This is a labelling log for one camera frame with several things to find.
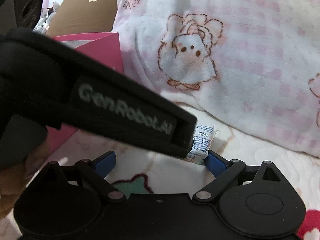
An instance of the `white fleece blanket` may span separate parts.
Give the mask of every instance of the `white fleece blanket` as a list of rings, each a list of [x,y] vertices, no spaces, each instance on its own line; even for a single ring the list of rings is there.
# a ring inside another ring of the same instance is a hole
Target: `white fleece blanket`
[[[248,134],[320,156],[320,0],[118,0],[124,72]]]

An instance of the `blue gripper pad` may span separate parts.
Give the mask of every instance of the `blue gripper pad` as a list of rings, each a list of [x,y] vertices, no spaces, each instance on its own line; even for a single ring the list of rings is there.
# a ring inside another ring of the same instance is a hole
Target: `blue gripper pad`
[[[91,162],[92,168],[102,178],[105,178],[116,165],[116,154],[108,151]]]
[[[229,161],[225,160],[221,156],[218,158],[215,155],[217,155],[217,153],[209,151],[208,157],[204,159],[204,165],[216,178],[227,170]]]

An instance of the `screw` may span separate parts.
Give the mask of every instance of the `screw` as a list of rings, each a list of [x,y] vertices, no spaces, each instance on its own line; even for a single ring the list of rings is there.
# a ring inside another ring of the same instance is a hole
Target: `screw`
[[[108,193],[110,199],[116,200],[122,198],[124,195],[121,191],[111,191]]]
[[[208,199],[211,198],[211,193],[208,191],[199,191],[196,193],[196,197],[199,199]]]

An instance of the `black speaker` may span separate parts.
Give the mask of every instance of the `black speaker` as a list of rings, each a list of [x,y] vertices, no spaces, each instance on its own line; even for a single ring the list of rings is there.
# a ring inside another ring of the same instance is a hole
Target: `black speaker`
[[[0,34],[10,29],[34,28],[40,19],[43,0],[0,0]]]

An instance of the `stuffed toy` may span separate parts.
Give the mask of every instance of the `stuffed toy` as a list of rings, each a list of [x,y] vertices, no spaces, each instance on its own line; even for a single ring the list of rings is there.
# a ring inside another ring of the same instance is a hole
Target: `stuffed toy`
[[[50,26],[50,22],[52,21],[59,7],[60,4],[53,2],[52,7],[48,8],[47,14],[39,20],[33,31],[45,35]]]

